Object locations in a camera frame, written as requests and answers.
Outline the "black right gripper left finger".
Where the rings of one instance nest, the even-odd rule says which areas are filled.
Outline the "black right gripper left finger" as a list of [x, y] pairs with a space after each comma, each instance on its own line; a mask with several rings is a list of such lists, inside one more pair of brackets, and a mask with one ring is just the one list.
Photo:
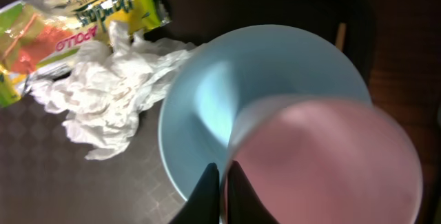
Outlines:
[[219, 224], [220, 179], [215, 163], [209, 163], [192, 194], [170, 224]]

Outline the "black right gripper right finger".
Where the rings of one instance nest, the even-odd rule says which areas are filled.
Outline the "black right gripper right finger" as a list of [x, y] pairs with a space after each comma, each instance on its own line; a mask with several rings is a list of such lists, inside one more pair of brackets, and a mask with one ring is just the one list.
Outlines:
[[226, 178], [225, 213], [228, 224], [278, 224], [254, 191], [238, 161]]

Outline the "pink cup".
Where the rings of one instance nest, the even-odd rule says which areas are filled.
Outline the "pink cup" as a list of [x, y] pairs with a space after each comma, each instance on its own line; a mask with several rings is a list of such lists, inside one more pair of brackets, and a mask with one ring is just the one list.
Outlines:
[[422, 169], [407, 133], [357, 101], [280, 95], [234, 123], [228, 159], [279, 223], [414, 223]]

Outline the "light blue bowl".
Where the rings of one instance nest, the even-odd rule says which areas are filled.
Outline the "light blue bowl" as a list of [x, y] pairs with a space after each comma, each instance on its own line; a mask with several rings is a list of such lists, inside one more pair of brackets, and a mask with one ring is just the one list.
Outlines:
[[161, 158], [182, 198], [189, 198], [207, 164], [225, 169], [239, 113], [256, 100], [280, 94], [371, 104], [354, 64], [316, 34], [281, 25], [249, 26], [223, 34], [187, 60], [161, 106]]

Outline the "wooden chopstick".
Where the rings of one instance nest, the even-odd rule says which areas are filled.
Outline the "wooden chopstick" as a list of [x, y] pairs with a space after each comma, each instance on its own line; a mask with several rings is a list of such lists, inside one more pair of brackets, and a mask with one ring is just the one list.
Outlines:
[[337, 33], [336, 33], [335, 46], [340, 51], [344, 50], [346, 32], [347, 32], [347, 24], [346, 23], [339, 23]]

